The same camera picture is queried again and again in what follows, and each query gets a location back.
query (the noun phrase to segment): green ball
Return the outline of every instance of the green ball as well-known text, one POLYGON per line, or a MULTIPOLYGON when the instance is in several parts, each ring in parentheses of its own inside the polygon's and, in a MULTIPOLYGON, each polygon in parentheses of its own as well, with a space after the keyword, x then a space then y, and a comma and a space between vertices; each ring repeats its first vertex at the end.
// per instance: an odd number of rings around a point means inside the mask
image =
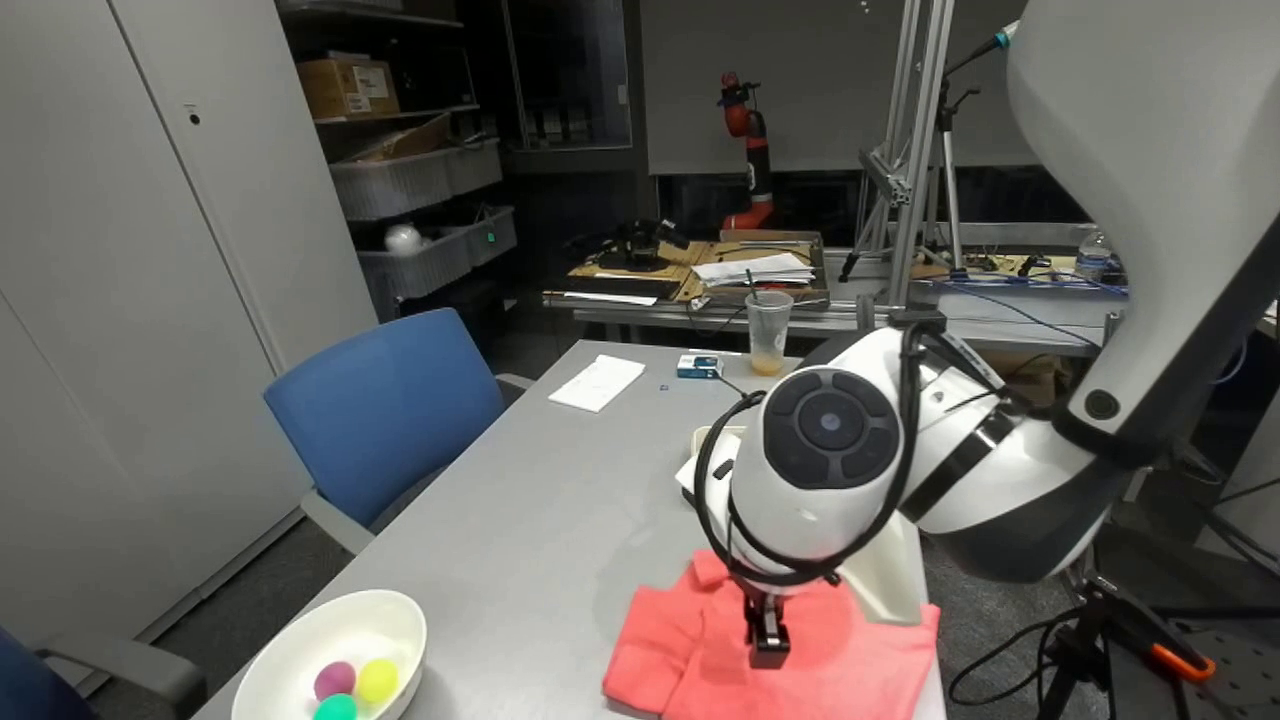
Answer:
POLYGON ((315 720, 356 720, 356 696, 326 696, 326 705, 315 707, 315 720))

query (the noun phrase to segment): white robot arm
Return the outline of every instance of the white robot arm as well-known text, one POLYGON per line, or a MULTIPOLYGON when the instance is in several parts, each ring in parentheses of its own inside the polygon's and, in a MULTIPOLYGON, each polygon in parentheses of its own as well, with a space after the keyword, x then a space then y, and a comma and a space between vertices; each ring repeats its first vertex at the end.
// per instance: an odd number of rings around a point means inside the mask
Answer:
POLYGON ((965 342, 916 326, 794 373, 749 409, 729 522, 701 511, 739 581, 832 575, 891 509, 979 575, 1052 575, 1275 295, 1275 0, 1031 0, 1009 94, 1119 252, 1126 325, 1052 418, 1009 416, 965 342))

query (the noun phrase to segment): colorful ball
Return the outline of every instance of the colorful ball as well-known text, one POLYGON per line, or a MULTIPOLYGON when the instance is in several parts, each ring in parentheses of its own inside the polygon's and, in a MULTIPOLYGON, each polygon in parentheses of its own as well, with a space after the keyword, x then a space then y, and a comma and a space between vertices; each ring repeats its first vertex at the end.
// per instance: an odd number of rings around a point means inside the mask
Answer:
POLYGON ((392 660, 369 660, 356 677, 356 699, 365 707, 386 707, 399 689, 399 662, 392 660))
POLYGON ((326 696, 312 720, 356 720, 356 717, 361 717, 356 696, 326 696))
POLYGON ((315 677, 315 699, 326 696, 351 696, 356 690, 356 668, 347 660, 326 662, 315 677))

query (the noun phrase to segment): pink towel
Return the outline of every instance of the pink towel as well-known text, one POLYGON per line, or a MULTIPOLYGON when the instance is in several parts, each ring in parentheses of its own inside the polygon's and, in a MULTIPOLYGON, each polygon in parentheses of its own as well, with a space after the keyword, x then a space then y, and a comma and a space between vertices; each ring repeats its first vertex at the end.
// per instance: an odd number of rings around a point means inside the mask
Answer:
POLYGON ((605 696, 665 720, 897 720, 912 717, 936 657, 936 607, 916 626, 864 620, 856 594, 803 584, 786 601, 794 657, 751 668, 746 591, 712 550, 670 589, 642 589, 605 670, 605 696))

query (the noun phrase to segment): chair backrest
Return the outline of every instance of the chair backrest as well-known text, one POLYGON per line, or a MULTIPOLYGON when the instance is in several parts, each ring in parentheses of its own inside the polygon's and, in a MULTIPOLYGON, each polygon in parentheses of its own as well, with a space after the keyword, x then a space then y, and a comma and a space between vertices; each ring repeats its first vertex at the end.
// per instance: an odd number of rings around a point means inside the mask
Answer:
POLYGON ((0 717, 94 720, 87 705, 40 657, 0 630, 0 717))
POLYGON ((266 399, 315 492, 365 527, 506 409, 453 308, 369 326, 286 373, 266 399))

